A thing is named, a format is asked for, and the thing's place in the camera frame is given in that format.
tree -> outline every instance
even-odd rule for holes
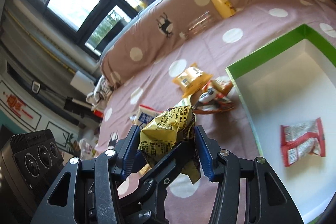
[[[89,38],[89,44],[93,47],[97,47],[100,41],[108,34],[108,32],[117,24],[117,22],[121,19],[121,15],[117,14],[114,10],[112,10],[98,25],[95,31]]]

red snack package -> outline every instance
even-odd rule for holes
[[[321,118],[293,126],[281,126],[281,153],[286,167],[308,154],[325,157]]]

bed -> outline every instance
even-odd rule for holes
[[[105,54],[101,70],[110,82],[119,82],[108,101],[100,128],[98,153],[105,151],[111,136],[124,138],[130,127],[130,113],[140,104],[156,110],[173,107],[182,91],[172,78],[196,62],[200,69],[226,76],[225,68],[261,46],[305,23],[336,46],[336,4],[332,0],[230,0],[236,15],[220,20],[209,0],[162,0],[130,27]],[[189,22],[209,11],[218,23],[185,41],[180,35]],[[160,28],[160,20],[168,20]],[[238,157],[254,159],[258,149],[248,119],[234,90],[228,96],[235,109],[221,114],[198,115],[210,138]],[[132,174],[120,187],[121,197],[138,186],[139,174]],[[170,223],[208,223],[217,183],[201,173],[191,184],[179,175],[167,188],[166,218]],[[237,223],[244,222],[245,184],[241,182]]]

yellow pipe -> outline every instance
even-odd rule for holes
[[[22,25],[21,23],[9,12],[9,10],[4,7],[5,11],[10,15],[10,17],[16,22],[16,24],[38,45],[40,46],[52,59],[54,59],[56,62],[61,64],[63,68],[71,72],[73,75],[76,74],[76,72],[70,68],[68,65],[65,65],[60,59],[58,59],[50,50],[48,50],[41,42],[39,42],[33,35],[31,35],[30,32],[28,32]]]

bottle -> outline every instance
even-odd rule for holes
[[[233,16],[236,11],[232,7],[232,4],[229,0],[211,0],[213,5],[215,6],[216,10],[222,16],[222,18],[228,18]]]

